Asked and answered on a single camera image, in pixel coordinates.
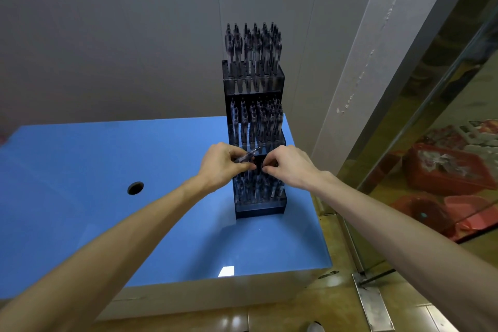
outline pink plastic basin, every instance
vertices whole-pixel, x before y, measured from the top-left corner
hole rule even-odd
[[[445,197],[444,204],[448,214],[463,230],[482,230],[498,223],[498,209],[489,206],[490,202],[479,196],[449,196]]]

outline metal plate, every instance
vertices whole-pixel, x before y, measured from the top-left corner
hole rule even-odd
[[[384,299],[382,299],[381,292],[375,284],[375,281],[361,287],[357,284],[365,280],[366,277],[362,276],[360,273],[353,273],[352,277],[355,280],[359,300],[362,303],[366,321],[370,326],[371,332],[387,332],[395,330],[392,325],[389,312],[387,308],[385,308]]]

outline glass panel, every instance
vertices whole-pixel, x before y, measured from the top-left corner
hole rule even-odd
[[[497,0],[459,0],[338,177],[452,240],[498,224]],[[371,275],[389,269],[348,225]]]

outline hand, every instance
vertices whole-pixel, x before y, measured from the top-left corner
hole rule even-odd
[[[292,145],[278,146],[270,151],[263,161],[262,171],[290,186],[305,190],[310,190],[310,185],[321,173],[307,153]]]
[[[228,184],[241,172],[255,170],[254,163],[234,163],[232,158],[240,158],[247,152],[239,147],[220,142],[209,147],[201,163],[197,176],[206,184],[206,190],[211,193]]]

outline person's right arm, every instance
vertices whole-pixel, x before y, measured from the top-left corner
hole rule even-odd
[[[401,212],[319,171],[294,146],[270,152],[263,171],[332,206],[460,332],[498,330],[498,270]]]

